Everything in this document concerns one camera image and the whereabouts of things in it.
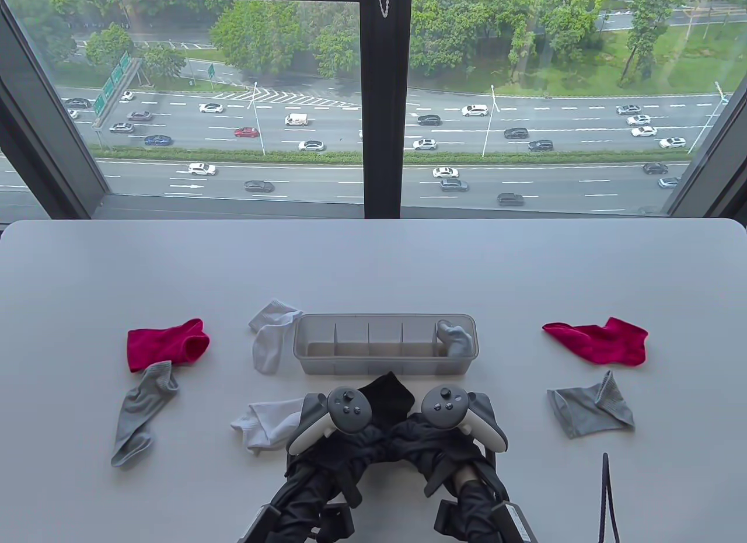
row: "blue car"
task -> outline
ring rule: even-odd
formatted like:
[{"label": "blue car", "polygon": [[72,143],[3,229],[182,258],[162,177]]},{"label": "blue car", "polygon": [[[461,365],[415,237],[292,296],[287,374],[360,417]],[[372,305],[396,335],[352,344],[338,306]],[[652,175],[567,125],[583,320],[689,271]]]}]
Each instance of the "blue car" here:
[{"label": "blue car", "polygon": [[167,137],[165,134],[154,134],[145,138],[146,146],[171,146],[173,143],[171,137]]}]

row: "red sock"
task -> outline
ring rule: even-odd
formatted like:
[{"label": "red sock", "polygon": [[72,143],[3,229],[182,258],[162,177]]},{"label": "red sock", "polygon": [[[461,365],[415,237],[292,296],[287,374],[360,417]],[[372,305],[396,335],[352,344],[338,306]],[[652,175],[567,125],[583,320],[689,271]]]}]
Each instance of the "red sock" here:
[{"label": "red sock", "polygon": [[127,362],[131,372],[164,360],[171,360],[174,366],[194,364],[209,344],[202,319],[190,319],[170,329],[134,329],[127,333]]},{"label": "red sock", "polygon": [[610,317],[604,327],[548,323],[542,329],[572,353],[592,364],[640,366],[646,361],[645,340],[648,331],[622,319]]}]

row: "red car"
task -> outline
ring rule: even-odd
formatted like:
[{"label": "red car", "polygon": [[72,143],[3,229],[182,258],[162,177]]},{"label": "red car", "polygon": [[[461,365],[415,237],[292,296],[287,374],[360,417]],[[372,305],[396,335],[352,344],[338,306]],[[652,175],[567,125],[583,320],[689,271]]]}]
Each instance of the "red car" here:
[{"label": "red car", "polygon": [[237,128],[234,130],[234,136],[241,138],[258,138],[259,130],[254,127]]}]

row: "car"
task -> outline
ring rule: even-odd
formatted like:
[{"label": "car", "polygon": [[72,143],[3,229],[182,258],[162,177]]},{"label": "car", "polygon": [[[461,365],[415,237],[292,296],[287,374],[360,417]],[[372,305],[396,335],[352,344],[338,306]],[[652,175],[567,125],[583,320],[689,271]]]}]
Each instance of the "car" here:
[{"label": "car", "polygon": [[91,102],[83,98],[72,98],[65,100],[66,107],[79,107],[81,109],[88,109],[91,106]]},{"label": "car", "polygon": [[132,123],[114,123],[109,127],[109,132],[125,134],[133,132],[135,125]]},{"label": "car", "polygon": [[462,107],[462,116],[464,117],[484,117],[489,113],[487,105],[467,105]]},{"label": "car", "polygon": [[499,206],[523,206],[523,196],[518,193],[501,193],[498,195]]},{"label": "car", "polygon": [[326,146],[321,140],[304,140],[299,142],[298,149],[300,151],[321,152],[326,150]]},{"label": "car", "polygon": [[674,189],[677,185],[680,185],[679,177],[662,177],[659,180],[659,186],[662,189]]},{"label": "car", "polygon": [[654,127],[637,127],[630,129],[633,137],[655,137],[658,131]]},{"label": "car", "polygon": [[187,167],[190,175],[215,175],[217,170],[210,163],[191,163]]},{"label": "car", "polygon": [[438,115],[420,115],[418,117],[418,124],[421,124],[423,126],[432,126],[432,127],[438,127],[444,122],[441,121],[441,117]]},{"label": "car", "polygon": [[153,113],[150,111],[133,111],[127,113],[128,121],[150,121],[153,118]]},{"label": "car", "polygon": [[272,193],[275,190],[275,185],[270,181],[251,180],[243,183],[243,189],[248,193]]},{"label": "car", "polygon": [[254,127],[241,127],[234,130],[234,136],[239,138],[259,138],[259,130]]},{"label": "car", "polygon": [[534,140],[533,142],[529,143],[529,151],[530,152],[541,152],[541,151],[549,151],[553,150],[555,146],[553,145],[552,140]]},{"label": "car", "polygon": [[621,105],[617,108],[618,115],[635,115],[640,112],[641,108],[637,105]]},{"label": "car", "polygon": [[454,169],[453,167],[437,167],[433,170],[433,177],[435,179],[459,177],[459,169]]},{"label": "car", "polygon": [[165,134],[152,134],[149,137],[145,137],[142,141],[146,146],[171,146],[174,143],[171,137],[167,137]]},{"label": "car", "polygon": [[513,127],[504,130],[504,138],[529,138],[529,130],[524,127]]},{"label": "car", "polygon": [[441,179],[442,191],[469,191],[469,183],[461,179]]},{"label": "car", "polygon": [[421,138],[413,142],[413,148],[416,150],[435,150],[437,144],[432,138]]},{"label": "car", "polygon": [[631,126],[637,126],[641,127],[644,124],[648,124],[651,122],[651,117],[648,115],[633,115],[632,117],[627,118],[627,124],[630,124]]},{"label": "car", "polygon": [[685,145],[685,139],[683,138],[665,138],[659,140],[659,146],[662,148],[682,148]]},{"label": "car", "polygon": [[200,103],[200,113],[222,113],[224,106],[220,103]]},{"label": "car", "polygon": [[664,175],[665,173],[669,173],[669,168],[666,164],[661,162],[648,162],[643,164],[643,172],[646,175],[651,175],[653,173]]}]

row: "sock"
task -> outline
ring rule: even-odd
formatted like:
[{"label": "sock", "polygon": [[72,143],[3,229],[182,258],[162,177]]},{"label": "sock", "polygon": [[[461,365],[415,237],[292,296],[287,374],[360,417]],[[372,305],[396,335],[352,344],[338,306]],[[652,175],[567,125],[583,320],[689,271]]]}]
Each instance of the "sock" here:
[{"label": "sock", "polygon": [[449,358],[474,354],[474,341],[464,327],[454,326],[446,319],[441,319],[437,324],[435,335],[441,343],[446,345],[446,356]]},{"label": "sock", "polygon": [[145,370],[139,385],[127,392],[122,403],[114,457],[111,458],[113,467],[125,465],[152,444],[148,421],[171,401],[178,390],[179,384],[171,373],[171,362],[158,362]]},{"label": "sock", "polygon": [[133,373],[165,360],[174,366],[194,364],[209,344],[202,319],[170,329],[134,329],[127,333],[127,362]]},{"label": "sock", "polygon": [[548,323],[542,329],[572,353],[592,364],[638,366],[646,361],[645,340],[648,331],[622,319],[610,317],[604,327]]},{"label": "sock", "polygon": [[547,390],[555,418],[570,439],[604,430],[635,429],[633,412],[622,398],[612,370],[590,388]]},{"label": "sock", "polygon": [[388,429],[406,420],[407,413],[413,408],[416,399],[400,380],[389,372],[380,375],[368,385],[360,388],[371,404],[373,424],[381,429]]},{"label": "sock", "polygon": [[254,455],[277,450],[301,422],[303,399],[250,403],[246,413],[231,423],[243,433],[243,446]]},{"label": "sock", "polygon": [[278,371],[285,333],[302,315],[302,311],[272,300],[249,322],[249,327],[257,334],[252,347],[256,370],[266,374]]}]

